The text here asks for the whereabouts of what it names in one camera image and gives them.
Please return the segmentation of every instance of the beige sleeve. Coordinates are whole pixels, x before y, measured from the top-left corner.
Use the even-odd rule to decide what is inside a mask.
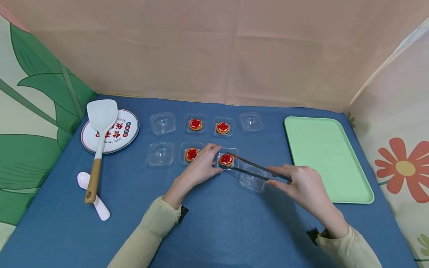
[[[349,226],[349,233],[343,238],[325,238],[326,231],[318,235],[317,244],[342,268],[381,268],[374,251],[363,236]]]
[[[161,196],[155,199],[107,267],[147,268],[161,240],[179,220],[180,211],[181,206],[174,210]]]

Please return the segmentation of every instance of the metal tongs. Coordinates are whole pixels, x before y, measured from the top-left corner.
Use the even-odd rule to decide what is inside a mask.
[[[276,173],[276,172],[273,172],[273,171],[271,171],[271,170],[269,170],[269,169],[267,169],[267,168],[264,168],[263,166],[260,166],[260,165],[257,165],[257,164],[255,164],[255,163],[252,163],[252,162],[250,162],[249,160],[246,160],[246,159],[244,159],[244,158],[241,158],[241,157],[239,157],[239,156],[237,156],[237,155],[235,155],[235,154],[232,154],[232,153],[229,153],[229,152],[228,152],[227,154],[229,154],[229,155],[233,156],[234,158],[240,159],[241,161],[243,161],[243,162],[245,162],[245,163],[247,163],[247,164],[249,164],[249,165],[251,165],[251,166],[254,166],[255,168],[259,168],[260,170],[263,170],[263,171],[265,171],[265,172],[268,172],[268,173],[270,173],[270,174],[271,174],[271,175],[273,175],[273,176],[277,176],[277,177],[282,178],[282,179],[285,179],[285,180],[287,180],[287,181],[292,181],[292,179],[291,179],[291,178],[289,178],[289,177],[287,177],[287,176],[284,176],[284,175],[282,175],[282,174],[278,174],[278,173]],[[247,171],[247,170],[244,170],[244,169],[239,169],[239,168],[236,168],[236,167],[234,167],[234,166],[225,166],[225,165],[222,165],[222,164],[219,164],[219,166],[220,166],[221,168],[223,168],[223,169],[235,170],[235,171],[238,171],[238,172],[241,172],[241,173],[245,173],[245,174],[248,174],[248,175],[250,175],[250,176],[257,177],[257,178],[260,178],[260,179],[263,179],[263,180],[266,180],[266,181],[267,181],[267,180],[271,180],[270,178],[267,178],[267,177],[261,176],[261,175],[259,175],[259,174],[252,173],[252,172]]]

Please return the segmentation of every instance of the table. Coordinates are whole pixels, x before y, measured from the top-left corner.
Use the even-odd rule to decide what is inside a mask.
[[[347,222],[368,241],[384,267],[415,267],[410,250],[384,198],[365,155],[344,114],[310,108],[244,107],[99,96],[114,99],[119,108],[132,111],[140,120],[140,133],[127,148],[103,157],[99,195],[111,212],[99,220],[93,206],[83,203],[85,191],[76,175],[90,172],[94,155],[80,143],[86,117],[9,242],[0,253],[1,267],[106,267],[139,224],[150,203],[164,194],[185,166],[179,161],[183,142],[211,142],[237,148],[239,154],[261,165],[291,164],[283,127],[287,116],[326,117],[338,120],[356,152],[375,194],[370,205],[336,204]],[[150,116],[170,111],[177,130],[155,136]],[[260,114],[259,132],[239,129],[243,112]],[[188,113],[207,115],[203,135],[185,132]],[[234,135],[213,136],[216,116],[235,120]],[[147,149],[152,142],[173,142],[172,166],[148,167]],[[224,172],[193,189],[183,204],[189,212],[163,240],[151,267],[336,267],[313,245],[305,231],[321,224],[283,193],[268,187],[262,194],[238,187],[237,177]]]

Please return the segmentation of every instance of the clear plastic container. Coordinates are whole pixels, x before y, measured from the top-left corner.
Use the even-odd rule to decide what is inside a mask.
[[[226,123],[226,124],[228,124],[228,126],[230,127],[230,130],[227,133],[225,133],[225,134],[219,133],[216,130],[216,126],[219,123]],[[218,136],[218,137],[231,137],[234,134],[234,120],[231,119],[231,118],[226,118],[226,117],[215,117],[214,121],[213,121],[213,134],[215,136]]]
[[[154,142],[149,145],[148,165],[169,166],[173,164],[174,144],[172,142]]]
[[[267,172],[248,164],[244,164],[241,168],[264,177],[268,175]],[[240,173],[239,185],[242,188],[252,190],[257,193],[265,191],[265,180],[244,173]]]
[[[258,131],[263,128],[262,120],[258,113],[243,113],[239,118],[244,131]]]
[[[176,130],[176,117],[168,112],[151,116],[151,127],[155,135],[166,134]]]
[[[193,130],[189,126],[189,122],[192,119],[198,119],[202,122],[202,127],[199,130]],[[185,129],[186,132],[192,133],[192,134],[203,134],[205,132],[205,126],[207,124],[207,117],[203,114],[187,114],[186,115],[186,121],[185,121]]]
[[[221,156],[223,156],[226,153],[232,153],[232,154],[235,154],[235,155],[239,154],[238,150],[235,149],[235,148],[221,148],[219,150],[219,152],[217,153],[217,155],[214,157],[214,164],[215,164],[214,166],[215,167],[219,166],[219,159],[221,158]],[[239,164],[239,160],[236,159],[236,158],[234,158],[234,162],[233,162],[233,164],[231,166],[236,167],[236,168],[241,168],[240,164]],[[236,177],[240,176],[240,172],[237,172],[235,170],[224,170],[224,172],[231,172]]]
[[[204,149],[204,144],[201,142],[185,142],[180,146],[180,163],[183,165],[189,165],[190,162],[186,160],[185,153],[189,148],[197,148],[198,150]]]

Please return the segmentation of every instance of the yellow flower center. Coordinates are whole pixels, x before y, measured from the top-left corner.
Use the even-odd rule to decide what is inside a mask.
[[[414,173],[416,173],[416,168],[413,164],[411,164],[408,161],[399,161],[396,163],[396,170],[402,175],[402,176],[412,176]]]

